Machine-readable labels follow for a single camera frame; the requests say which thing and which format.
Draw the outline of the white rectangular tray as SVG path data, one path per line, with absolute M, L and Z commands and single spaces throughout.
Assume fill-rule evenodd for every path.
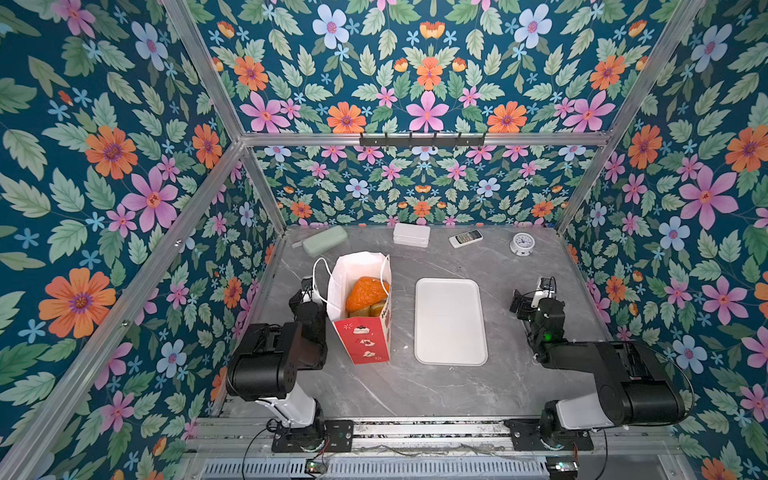
M 485 322 L 476 282 L 449 278 L 417 281 L 414 355 L 427 365 L 476 367 L 486 363 Z

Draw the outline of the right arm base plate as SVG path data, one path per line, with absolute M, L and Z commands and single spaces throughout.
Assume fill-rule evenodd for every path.
M 516 451 L 592 451 L 594 443 L 588 430 L 558 430 L 556 424 L 543 426 L 537 419 L 507 419 Z

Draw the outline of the white round clock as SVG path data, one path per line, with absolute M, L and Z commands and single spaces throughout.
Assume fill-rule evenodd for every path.
M 533 252 L 535 245 L 536 240 L 531 234 L 518 232 L 512 237 L 509 248 L 514 255 L 526 257 Z

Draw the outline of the orange fake croissant bread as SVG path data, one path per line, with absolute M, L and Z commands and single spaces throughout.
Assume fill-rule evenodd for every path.
M 388 282 L 379 278 L 362 277 L 352 287 L 346 300 L 346 310 L 350 312 L 371 306 L 378 302 L 386 303 L 390 293 Z

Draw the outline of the red white paper bag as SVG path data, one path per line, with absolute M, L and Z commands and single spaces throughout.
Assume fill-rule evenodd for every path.
M 390 360 L 392 323 L 392 273 L 390 257 L 383 253 L 356 252 L 340 256 L 334 265 L 324 258 L 315 261 L 312 279 L 318 285 L 318 272 L 329 274 L 327 287 L 321 293 L 328 319 L 344 349 L 355 365 L 385 363 Z M 390 285 L 389 297 L 379 317 L 350 318 L 346 300 L 353 285 L 362 277 L 379 278 Z

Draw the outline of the black hook rail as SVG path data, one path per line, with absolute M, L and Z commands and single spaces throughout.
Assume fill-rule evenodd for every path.
M 381 133 L 361 134 L 358 145 L 361 147 L 393 147 L 396 149 L 412 147 L 437 147 L 452 149 L 456 147 L 479 147 L 487 143 L 484 134 L 451 133 Z

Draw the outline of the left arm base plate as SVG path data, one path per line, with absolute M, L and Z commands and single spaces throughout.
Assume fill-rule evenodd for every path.
M 273 453 L 348 453 L 354 437 L 352 420 L 324 420 L 302 428 L 280 426 L 274 434 Z

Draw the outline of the white plastic box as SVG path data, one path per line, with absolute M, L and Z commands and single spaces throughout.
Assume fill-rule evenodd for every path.
M 430 235 L 429 226 L 398 223 L 393 230 L 393 242 L 397 245 L 426 248 Z

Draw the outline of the white remote control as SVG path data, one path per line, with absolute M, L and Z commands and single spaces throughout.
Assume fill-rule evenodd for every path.
M 477 229 L 453 235 L 449 238 L 450 245 L 455 248 L 463 248 L 483 240 L 483 235 Z

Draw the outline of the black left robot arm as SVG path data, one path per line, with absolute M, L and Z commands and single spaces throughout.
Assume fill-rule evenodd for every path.
M 301 280 L 289 308 L 289 322 L 248 326 L 227 367 L 225 387 L 228 394 L 267 408 L 281 439 L 314 451 L 327 438 L 322 408 L 298 384 L 298 373 L 321 370 L 328 354 L 326 304 L 312 278 Z

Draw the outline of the yellow green fake bread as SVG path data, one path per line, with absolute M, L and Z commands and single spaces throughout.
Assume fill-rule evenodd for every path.
M 364 307 L 359 310 L 355 310 L 349 313 L 350 318 L 371 318 L 371 317 L 379 317 L 381 315 L 381 312 L 384 310 L 386 303 L 384 301 L 378 302 L 376 304 L 373 304 L 368 307 Z

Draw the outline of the mint green case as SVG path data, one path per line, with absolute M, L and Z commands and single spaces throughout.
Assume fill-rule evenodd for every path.
M 334 226 L 320 231 L 301 241 L 294 242 L 292 247 L 302 248 L 310 257 L 318 257 L 328 250 L 346 242 L 348 233 L 342 226 Z

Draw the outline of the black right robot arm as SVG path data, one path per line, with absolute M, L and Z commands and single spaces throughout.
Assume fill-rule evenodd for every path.
M 589 374 L 594 391 L 548 401 L 536 421 L 505 421 L 515 448 L 587 451 L 593 448 L 593 430 L 666 427 L 690 414 L 650 347 L 635 341 L 568 340 L 565 303 L 556 293 L 556 280 L 541 277 L 535 290 L 514 292 L 510 311 L 523 322 L 527 344 L 539 365 Z

